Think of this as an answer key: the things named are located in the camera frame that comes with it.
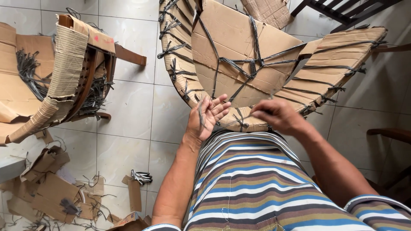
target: striped shirt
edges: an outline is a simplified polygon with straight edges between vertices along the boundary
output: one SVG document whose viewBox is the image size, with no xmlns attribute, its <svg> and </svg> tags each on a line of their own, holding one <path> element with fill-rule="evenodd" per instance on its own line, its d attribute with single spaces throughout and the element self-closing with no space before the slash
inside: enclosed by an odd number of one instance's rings
<svg viewBox="0 0 411 231">
<path fill-rule="evenodd" d="M 411 230 L 410 218 L 408 207 L 384 196 L 361 195 L 340 208 L 278 134 L 220 131 L 200 150 L 184 231 L 399 231 Z"/>
</svg>

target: left hand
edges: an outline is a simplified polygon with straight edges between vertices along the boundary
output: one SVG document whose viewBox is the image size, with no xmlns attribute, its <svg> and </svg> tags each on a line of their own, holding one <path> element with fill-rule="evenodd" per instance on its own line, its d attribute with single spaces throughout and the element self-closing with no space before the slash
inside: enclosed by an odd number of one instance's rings
<svg viewBox="0 0 411 231">
<path fill-rule="evenodd" d="M 201 143 L 211 135 L 215 123 L 228 114 L 228 108 L 231 106 L 231 102 L 220 104 L 225 99 L 227 99 L 226 94 L 221 95 L 212 101 L 208 97 L 200 100 L 197 106 L 195 106 L 190 112 L 187 129 L 185 132 L 186 135 L 201 145 Z M 200 123 L 200 105 L 201 115 L 203 117 L 205 127 Z"/>
</svg>

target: person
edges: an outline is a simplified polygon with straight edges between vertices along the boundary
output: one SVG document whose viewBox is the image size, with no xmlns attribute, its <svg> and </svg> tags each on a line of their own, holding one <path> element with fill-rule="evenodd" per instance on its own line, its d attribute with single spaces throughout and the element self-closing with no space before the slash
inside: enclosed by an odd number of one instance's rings
<svg viewBox="0 0 411 231">
<path fill-rule="evenodd" d="M 411 210 L 379 194 L 287 101 L 261 100 L 252 116 L 305 148 L 318 184 L 275 132 L 212 134 L 231 103 L 193 108 L 145 231 L 411 230 Z M 202 105 L 204 126 L 200 123 Z"/>
</svg>

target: cardboard-wrapped chair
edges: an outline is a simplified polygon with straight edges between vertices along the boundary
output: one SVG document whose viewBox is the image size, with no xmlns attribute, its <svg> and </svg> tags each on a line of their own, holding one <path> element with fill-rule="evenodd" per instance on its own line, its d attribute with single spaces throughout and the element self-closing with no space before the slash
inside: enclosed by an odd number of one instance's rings
<svg viewBox="0 0 411 231">
<path fill-rule="evenodd" d="M 161 0 L 159 22 L 158 58 L 182 99 L 193 108 L 226 93 L 232 107 L 217 125 L 237 132 L 270 130 L 249 117 L 261 99 L 285 99 L 303 116 L 335 102 L 331 97 L 356 72 L 365 73 L 363 63 L 387 34 L 383 27 L 360 28 L 304 43 L 213 0 Z"/>
<path fill-rule="evenodd" d="M 98 112 L 112 88 L 116 58 L 146 57 L 71 15 L 59 15 L 55 36 L 19 35 L 0 23 L 0 146 Z"/>
</svg>

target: forearm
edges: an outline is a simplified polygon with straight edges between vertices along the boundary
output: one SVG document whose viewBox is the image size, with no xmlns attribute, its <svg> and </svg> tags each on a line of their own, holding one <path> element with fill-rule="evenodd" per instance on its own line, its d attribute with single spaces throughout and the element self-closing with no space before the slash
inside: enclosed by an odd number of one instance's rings
<svg viewBox="0 0 411 231">
<path fill-rule="evenodd" d="M 170 170 L 164 177 L 152 214 L 152 225 L 181 227 L 193 191 L 199 144 L 184 135 Z"/>
<path fill-rule="evenodd" d="M 359 170 L 336 151 L 315 128 L 307 125 L 296 136 L 306 150 L 324 193 L 343 207 L 353 197 L 378 193 Z"/>
</svg>

